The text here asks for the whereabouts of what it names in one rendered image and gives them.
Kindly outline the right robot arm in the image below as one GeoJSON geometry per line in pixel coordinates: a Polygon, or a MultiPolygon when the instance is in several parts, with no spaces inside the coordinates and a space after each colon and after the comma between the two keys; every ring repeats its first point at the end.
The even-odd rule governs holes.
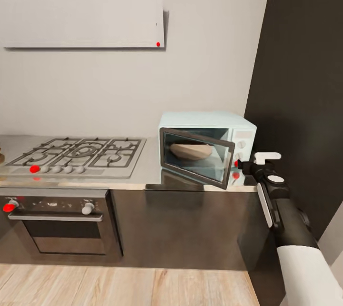
{"type": "Polygon", "coordinates": [[[275,173],[278,152],[257,152],[254,162],[236,160],[251,174],[281,263],[288,306],[343,306],[343,290],[310,233],[303,210],[291,200],[289,185],[275,173]]]}

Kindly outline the microwave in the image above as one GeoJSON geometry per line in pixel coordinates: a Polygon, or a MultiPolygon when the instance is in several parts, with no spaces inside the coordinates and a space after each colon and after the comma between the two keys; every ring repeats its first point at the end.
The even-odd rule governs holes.
{"type": "Polygon", "coordinates": [[[226,190],[236,160],[250,159],[256,129],[234,111],[164,111],[160,166],[226,190]]]}

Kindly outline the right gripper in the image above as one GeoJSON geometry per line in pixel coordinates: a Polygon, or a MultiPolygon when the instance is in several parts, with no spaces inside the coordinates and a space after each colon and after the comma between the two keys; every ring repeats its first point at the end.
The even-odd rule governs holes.
{"type": "Polygon", "coordinates": [[[269,160],[266,160],[264,165],[258,165],[254,162],[249,162],[249,161],[242,162],[240,159],[237,159],[236,167],[238,169],[242,169],[243,174],[251,174],[254,177],[255,173],[257,173],[260,170],[269,170],[270,172],[273,173],[275,164],[273,164],[269,160]]]}

